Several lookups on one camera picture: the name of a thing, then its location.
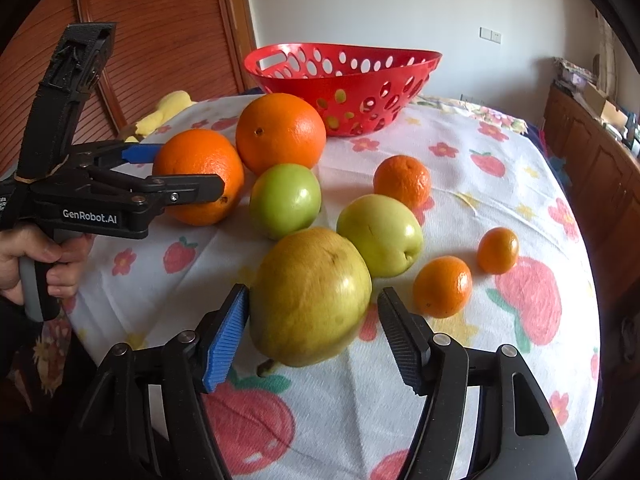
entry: small orange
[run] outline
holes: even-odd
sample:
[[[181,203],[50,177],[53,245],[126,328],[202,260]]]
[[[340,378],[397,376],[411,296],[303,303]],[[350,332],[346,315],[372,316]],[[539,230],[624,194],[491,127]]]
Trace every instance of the small orange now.
[[[487,231],[478,245],[478,265],[489,274],[504,274],[516,264],[520,243],[506,227]]]
[[[373,175],[373,192],[395,198],[413,210],[427,202],[431,175],[417,158],[390,156],[382,161]]]
[[[322,117],[290,94],[267,94],[244,109],[236,147],[245,166],[260,175],[276,164],[314,167],[326,144]]]
[[[189,225],[211,225],[227,216],[240,200],[244,168],[231,142],[212,130],[187,130],[171,138],[156,155],[154,175],[211,174],[225,183],[224,194],[215,202],[175,205],[167,214]]]
[[[453,316],[466,305],[472,288],[466,263],[455,256],[441,256],[426,264],[415,277],[415,310],[422,316]]]

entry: red plastic basket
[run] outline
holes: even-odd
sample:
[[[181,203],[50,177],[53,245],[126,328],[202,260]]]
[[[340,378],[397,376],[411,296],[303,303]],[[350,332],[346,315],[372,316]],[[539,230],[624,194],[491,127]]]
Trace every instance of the red plastic basket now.
[[[293,94],[315,107],[328,136],[346,137],[391,124],[441,58],[430,50],[286,43],[254,50],[244,67],[265,92]]]

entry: grip handle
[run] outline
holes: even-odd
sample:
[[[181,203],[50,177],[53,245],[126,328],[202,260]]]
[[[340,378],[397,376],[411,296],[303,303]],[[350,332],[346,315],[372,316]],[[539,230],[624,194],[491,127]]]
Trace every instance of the grip handle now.
[[[62,243],[81,235],[82,233],[76,231],[56,229],[52,238],[56,243]],[[47,291],[47,271],[54,265],[35,262],[27,256],[22,256],[18,261],[24,295],[24,313],[31,320],[49,321],[56,319],[60,313],[58,298],[50,296]]]

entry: table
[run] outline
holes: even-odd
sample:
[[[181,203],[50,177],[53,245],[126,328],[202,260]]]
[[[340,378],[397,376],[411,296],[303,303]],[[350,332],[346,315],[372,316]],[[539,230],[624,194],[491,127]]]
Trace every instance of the table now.
[[[193,105],[158,128],[166,142],[188,128],[213,128],[234,138],[238,115],[255,96]],[[372,191],[372,175],[391,155],[419,158],[431,171],[431,199],[415,211],[426,248],[405,274],[374,280],[372,298],[392,285],[411,305],[411,285],[432,258],[466,260],[474,291],[462,313],[430,320],[465,346],[495,351],[510,343],[523,355],[562,427],[574,462],[593,412],[598,376],[598,309],[587,253],[574,217],[544,158],[518,133],[523,122],[488,108],[418,99],[390,126],[370,136],[330,138],[315,168],[322,188],[317,225],[335,228],[341,209]],[[150,165],[121,168],[147,176]],[[194,228],[166,216],[145,240],[99,237],[88,271],[66,310],[92,358],[116,342],[134,348],[164,344],[194,328],[236,282],[251,284],[272,242],[248,216],[245,197],[217,226]],[[475,248],[495,226],[520,238],[521,259],[508,274],[483,274]],[[388,343],[370,311],[356,341],[312,367],[255,377],[264,360],[245,333],[227,383],[206,399],[233,475],[252,479],[395,479],[423,400],[404,386]],[[478,392],[470,389],[452,478],[466,474]],[[153,420],[165,431],[158,390]]]

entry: green apple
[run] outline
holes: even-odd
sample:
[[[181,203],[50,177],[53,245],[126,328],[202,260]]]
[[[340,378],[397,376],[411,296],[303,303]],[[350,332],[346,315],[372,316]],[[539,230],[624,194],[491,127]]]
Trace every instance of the green apple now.
[[[277,164],[255,181],[249,201],[254,225],[272,240],[309,227],[320,212],[316,176],[299,164]]]
[[[414,264],[424,245],[420,224],[398,200],[369,194],[338,216],[336,232],[360,252],[372,278],[391,278]]]

